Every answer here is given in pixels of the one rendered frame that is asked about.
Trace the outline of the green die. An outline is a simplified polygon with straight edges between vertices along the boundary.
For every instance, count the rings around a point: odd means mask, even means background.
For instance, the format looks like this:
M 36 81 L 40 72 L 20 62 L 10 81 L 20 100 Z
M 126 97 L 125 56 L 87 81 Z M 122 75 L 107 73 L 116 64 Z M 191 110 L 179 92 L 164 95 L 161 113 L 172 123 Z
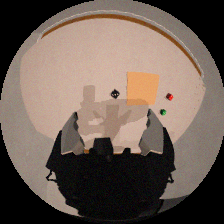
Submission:
M 161 115 L 165 115 L 166 114 L 166 110 L 165 109 L 161 109 L 160 114 Z

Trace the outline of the red die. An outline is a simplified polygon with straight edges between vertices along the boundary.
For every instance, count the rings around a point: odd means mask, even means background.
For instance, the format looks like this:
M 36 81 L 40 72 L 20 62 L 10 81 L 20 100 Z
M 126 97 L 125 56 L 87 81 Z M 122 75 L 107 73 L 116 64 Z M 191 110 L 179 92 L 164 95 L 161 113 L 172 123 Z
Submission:
M 168 93 L 166 98 L 171 101 L 173 99 L 173 96 L 172 96 L 172 94 Z

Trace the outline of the tan mat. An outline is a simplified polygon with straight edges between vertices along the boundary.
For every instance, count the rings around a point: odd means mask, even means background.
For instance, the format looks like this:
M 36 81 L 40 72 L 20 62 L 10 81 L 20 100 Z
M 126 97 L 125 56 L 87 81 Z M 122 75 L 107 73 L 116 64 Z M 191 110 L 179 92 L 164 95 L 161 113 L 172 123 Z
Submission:
M 159 75 L 143 72 L 127 72 L 127 104 L 154 105 Z

